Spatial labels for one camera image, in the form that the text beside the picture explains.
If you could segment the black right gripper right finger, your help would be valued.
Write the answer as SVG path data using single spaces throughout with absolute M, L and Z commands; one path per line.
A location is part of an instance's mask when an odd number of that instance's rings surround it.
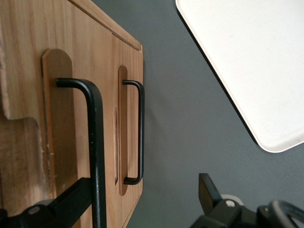
M 199 200 L 204 214 L 193 228 L 257 228 L 257 214 L 233 199 L 223 198 L 207 173 L 199 174 Z

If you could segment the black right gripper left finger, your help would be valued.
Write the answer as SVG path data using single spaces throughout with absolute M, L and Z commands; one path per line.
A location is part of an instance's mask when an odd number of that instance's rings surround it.
M 92 203 L 91 180 L 80 178 L 47 205 L 35 204 L 16 216 L 0 210 L 2 228 L 70 228 Z

